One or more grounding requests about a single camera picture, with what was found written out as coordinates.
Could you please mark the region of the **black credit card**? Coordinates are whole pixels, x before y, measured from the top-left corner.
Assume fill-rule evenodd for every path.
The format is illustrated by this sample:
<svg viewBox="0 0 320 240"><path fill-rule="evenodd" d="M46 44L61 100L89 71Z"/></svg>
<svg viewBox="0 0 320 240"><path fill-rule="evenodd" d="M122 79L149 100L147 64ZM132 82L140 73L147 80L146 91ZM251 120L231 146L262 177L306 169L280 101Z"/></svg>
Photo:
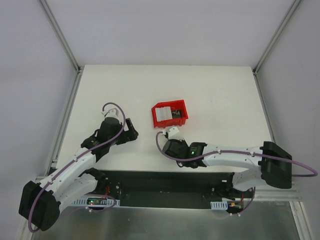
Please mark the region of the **black credit card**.
<svg viewBox="0 0 320 240"><path fill-rule="evenodd" d="M183 117L183 112L181 109L173 109L171 111L172 119L180 119Z"/></svg>

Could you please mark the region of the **red plastic bin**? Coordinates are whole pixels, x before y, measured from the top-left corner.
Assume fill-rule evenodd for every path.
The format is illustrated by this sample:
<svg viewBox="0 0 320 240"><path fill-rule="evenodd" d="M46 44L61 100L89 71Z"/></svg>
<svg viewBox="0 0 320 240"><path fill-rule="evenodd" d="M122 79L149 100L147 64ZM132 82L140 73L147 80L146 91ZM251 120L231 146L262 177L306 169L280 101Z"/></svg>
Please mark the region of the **red plastic bin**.
<svg viewBox="0 0 320 240"><path fill-rule="evenodd" d="M158 102L151 108L151 114L154 128L182 126L189 119L183 99Z"/></svg>

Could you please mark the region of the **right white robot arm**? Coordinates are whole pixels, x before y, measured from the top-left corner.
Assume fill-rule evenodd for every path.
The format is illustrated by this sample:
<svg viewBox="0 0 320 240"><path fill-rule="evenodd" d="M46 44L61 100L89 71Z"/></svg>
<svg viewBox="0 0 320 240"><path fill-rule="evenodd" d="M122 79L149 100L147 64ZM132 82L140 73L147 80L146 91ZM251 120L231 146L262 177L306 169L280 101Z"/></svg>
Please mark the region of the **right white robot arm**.
<svg viewBox="0 0 320 240"><path fill-rule="evenodd" d="M263 146L232 148L170 139L161 148L170 159L187 168L198 167L236 167L244 171L232 172L225 184L225 192L237 197L256 186L269 185L277 189L292 187L292 156L271 141Z"/></svg>

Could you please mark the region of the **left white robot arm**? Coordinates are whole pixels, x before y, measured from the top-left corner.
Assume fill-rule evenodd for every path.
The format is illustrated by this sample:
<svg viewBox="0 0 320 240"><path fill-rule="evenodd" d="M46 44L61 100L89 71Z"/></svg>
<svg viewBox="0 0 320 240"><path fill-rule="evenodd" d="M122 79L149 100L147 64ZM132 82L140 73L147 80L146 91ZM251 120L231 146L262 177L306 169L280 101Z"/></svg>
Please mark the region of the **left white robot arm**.
<svg viewBox="0 0 320 240"><path fill-rule="evenodd" d="M116 117L105 117L100 128L82 142L69 162L38 183L26 183L18 213L27 220L28 230L46 231L79 197L105 193L106 176L94 165L112 146L135 141L138 135L130 118L120 122Z"/></svg>

